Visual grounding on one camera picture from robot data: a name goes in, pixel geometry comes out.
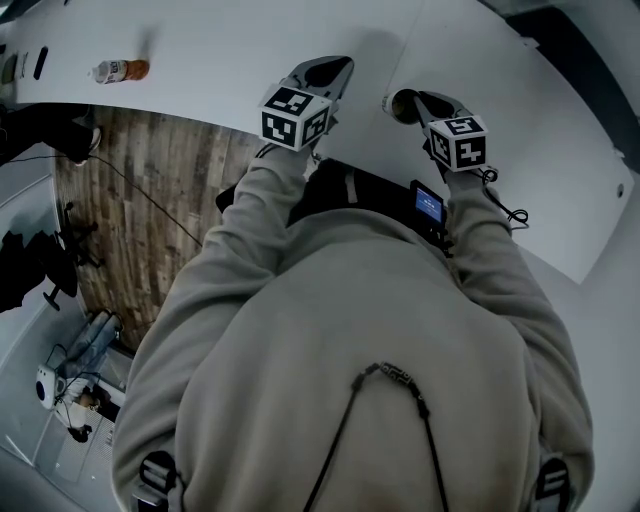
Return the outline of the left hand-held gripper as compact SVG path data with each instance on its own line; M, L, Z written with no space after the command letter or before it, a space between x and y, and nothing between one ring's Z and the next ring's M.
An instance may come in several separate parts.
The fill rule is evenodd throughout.
M348 56L299 64L291 76L271 85L260 102L260 138L293 151L314 147L336 124L338 100L353 72Z

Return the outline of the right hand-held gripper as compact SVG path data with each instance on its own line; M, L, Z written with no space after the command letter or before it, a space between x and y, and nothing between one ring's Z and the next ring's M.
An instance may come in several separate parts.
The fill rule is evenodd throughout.
M431 155L437 162L452 172L487 163L488 130L480 116L470 116L460 101L436 92L419 91L413 101L420 125L430 122L427 135ZM445 120L431 122L434 118Z

